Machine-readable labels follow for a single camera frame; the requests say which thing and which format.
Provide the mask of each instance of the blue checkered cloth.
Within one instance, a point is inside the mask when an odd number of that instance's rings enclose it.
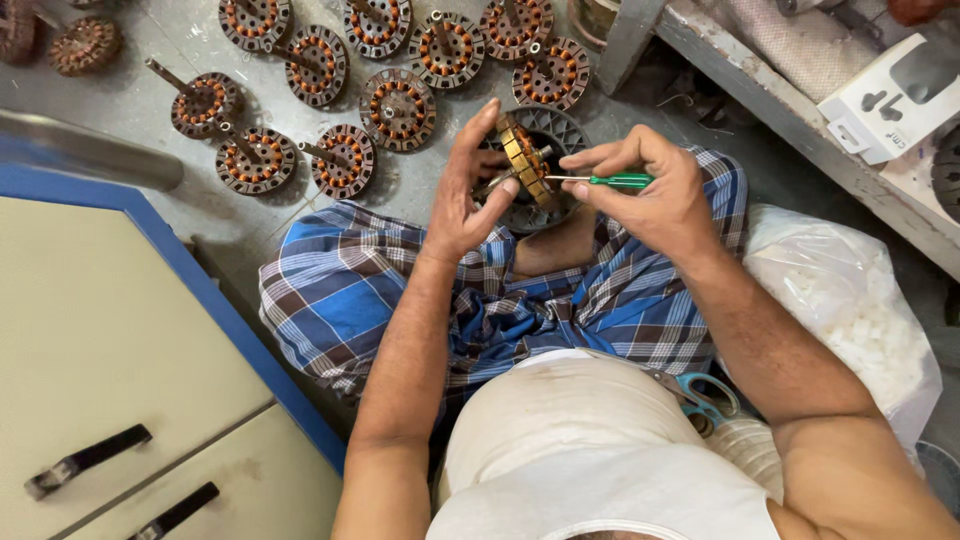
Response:
[[[714,225],[740,257],[743,171],[717,152],[689,150],[703,170]],[[287,360],[355,402],[425,236],[350,201],[297,221],[260,268],[260,317]],[[712,341],[673,264],[614,220],[597,216],[591,266],[515,282],[515,253],[516,239],[498,227],[460,262],[447,402],[462,404],[524,358],[560,348],[590,347],[675,375],[707,369]]]

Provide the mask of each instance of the man's left hand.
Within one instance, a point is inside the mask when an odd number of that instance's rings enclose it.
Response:
[[[499,114],[500,100],[493,98],[457,134],[437,185],[421,257],[456,264],[467,251],[487,239],[496,220],[516,197],[520,184],[510,178],[493,190],[482,209],[476,209],[470,198],[477,177],[488,176],[499,159],[477,149]]]

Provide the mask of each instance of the white tank top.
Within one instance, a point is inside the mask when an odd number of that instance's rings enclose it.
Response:
[[[467,402],[428,540],[777,540],[767,492],[706,448],[673,395],[627,361],[528,358]]]

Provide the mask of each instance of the drawer handle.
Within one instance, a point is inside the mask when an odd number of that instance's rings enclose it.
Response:
[[[205,504],[216,499],[218,495],[220,495],[220,490],[217,489],[217,486],[213,482],[207,482],[200,489],[188,495],[186,499],[156,516],[156,519],[127,540],[160,540],[174,527],[203,508]]]
[[[31,497],[39,501],[63,487],[64,484],[76,478],[83,471],[152,438],[154,437],[143,427],[143,424],[137,424],[93,446],[68,455],[50,469],[27,480],[23,487],[27,488],[27,493]]]

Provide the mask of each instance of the screwdriver handle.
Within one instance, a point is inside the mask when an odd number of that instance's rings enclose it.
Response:
[[[613,176],[598,178],[590,177],[591,184],[608,185],[610,187],[633,187],[643,189],[650,185],[654,177],[644,173],[617,173]]]

